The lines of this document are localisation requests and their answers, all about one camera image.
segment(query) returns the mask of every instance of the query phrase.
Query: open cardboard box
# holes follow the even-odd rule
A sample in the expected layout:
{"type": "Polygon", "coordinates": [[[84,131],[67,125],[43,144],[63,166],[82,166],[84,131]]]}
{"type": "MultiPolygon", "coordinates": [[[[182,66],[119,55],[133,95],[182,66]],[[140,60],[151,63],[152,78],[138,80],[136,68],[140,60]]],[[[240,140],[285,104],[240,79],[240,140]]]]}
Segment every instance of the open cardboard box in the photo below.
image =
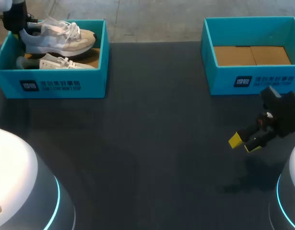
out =
{"type": "Polygon", "coordinates": [[[295,92],[295,18],[206,18],[201,55],[211,95],[295,92]]]}
{"type": "Polygon", "coordinates": [[[0,87],[7,98],[104,98],[109,61],[105,20],[71,20],[93,31],[97,40],[90,51],[70,60],[95,69],[16,69],[16,59],[25,55],[11,33],[0,50],[0,87]]]}

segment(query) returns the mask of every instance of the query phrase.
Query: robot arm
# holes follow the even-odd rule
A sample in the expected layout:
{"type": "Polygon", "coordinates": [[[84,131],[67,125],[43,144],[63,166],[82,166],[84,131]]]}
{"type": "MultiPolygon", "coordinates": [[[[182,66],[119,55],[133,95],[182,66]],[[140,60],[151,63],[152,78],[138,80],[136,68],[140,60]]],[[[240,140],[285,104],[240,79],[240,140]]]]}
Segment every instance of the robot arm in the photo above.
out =
{"type": "Polygon", "coordinates": [[[4,28],[14,34],[26,28],[28,22],[37,22],[27,13],[25,0],[0,0],[0,12],[4,28]]]}
{"type": "Polygon", "coordinates": [[[295,93],[289,92],[281,96],[269,86],[261,91],[260,96],[267,112],[262,112],[252,125],[235,133],[229,140],[233,149],[245,143],[246,150],[251,152],[266,146],[276,136],[284,138],[295,132],[295,93]],[[251,138],[259,131],[264,134],[251,138]]]}

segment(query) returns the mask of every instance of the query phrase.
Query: brown cardboard flap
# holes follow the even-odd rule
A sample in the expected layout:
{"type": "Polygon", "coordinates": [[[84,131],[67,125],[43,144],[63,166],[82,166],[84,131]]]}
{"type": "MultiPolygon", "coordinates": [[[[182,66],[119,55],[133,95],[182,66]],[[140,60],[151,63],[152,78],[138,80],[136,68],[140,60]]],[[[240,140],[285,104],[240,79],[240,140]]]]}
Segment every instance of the brown cardboard flap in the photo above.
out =
{"type": "Polygon", "coordinates": [[[282,46],[251,46],[257,65],[291,65],[282,46]]]}
{"type": "Polygon", "coordinates": [[[236,46],[214,46],[219,66],[255,66],[256,62],[251,49],[236,46]]]}
{"type": "MultiPolygon", "coordinates": [[[[69,57],[69,59],[74,62],[78,62],[81,64],[87,64],[87,65],[93,66],[94,68],[98,68],[99,53],[100,53],[100,49],[95,48],[95,49],[90,49],[90,50],[86,51],[85,53],[80,54],[78,56],[69,57]]],[[[61,57],[61,55],[59,55],[59,54],[55,54],[55,53],[50,53],[50,54],[55,57],[61,57]]],[[[42,58],[43,56],[44,55],[25,54],[25,58],[27,58],[27,59],[30,59],[30,58],[39,59],[39,58],[42,58]]]]}

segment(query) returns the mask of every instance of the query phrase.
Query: black tabletop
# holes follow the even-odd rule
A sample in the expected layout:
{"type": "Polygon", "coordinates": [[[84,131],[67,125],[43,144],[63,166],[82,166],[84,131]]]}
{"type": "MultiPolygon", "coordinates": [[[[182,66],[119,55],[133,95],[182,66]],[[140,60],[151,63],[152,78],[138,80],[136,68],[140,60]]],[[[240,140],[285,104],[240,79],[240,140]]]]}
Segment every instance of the black tabletop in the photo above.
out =
{"type": "Polygon", "coordinates": [[[111,44],[105,99],[6,100],[0,127],[43,158],[76,229],[271,230],[268,200],[295,133],[266,148],[228,140],[259,96],[209,95],[199,42],[111,44]]]}

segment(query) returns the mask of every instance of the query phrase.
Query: white sneaker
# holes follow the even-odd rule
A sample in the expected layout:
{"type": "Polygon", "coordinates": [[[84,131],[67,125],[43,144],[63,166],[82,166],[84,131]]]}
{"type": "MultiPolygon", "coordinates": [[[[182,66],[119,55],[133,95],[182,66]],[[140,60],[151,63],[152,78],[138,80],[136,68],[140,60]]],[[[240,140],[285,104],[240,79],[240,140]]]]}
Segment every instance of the white sneaker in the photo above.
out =
{"type": "MultiPolygon", "coordinates": [[[[54,25],[57,27],[62,28],[63,30],[67,30],[69,28],[69,26],[71,25],[71,23],[66,22],[66,21],[58,21],[52,17],[47,17],[45,20],[39,22],[39,23],[31,23],[28,22],[28,29],[41,29],[41,26],[47,24],[47,25],[54,25]]],[[[81,33],[89,33],[90,35],[93,35],[95,37],[95,39],[97,39],[96,35],[94,32],[89,31],[89,30],[84,30],[84,29],[80,29],[81,33]]]]}
{"type": "Polygon", "coordinates": [[[16,60],[17,69],[94,69],[93,66],[73,62],[68,58],[54,57],[46,54],[40,59],[26,59],[18,57],[16,60]]]}
{"type": "Polygon", "coordinates": [[[21,40],[26,45],[26,53],[29,54],[53,52],[71,57],[86,52],[96,41],[93,32],[80,30],[76,23],[63,22],[56,26],[45,22],[35,23],[30,27],[39,29],[40,35],[30,35],[24,29],[19,32],[21,40]]]}

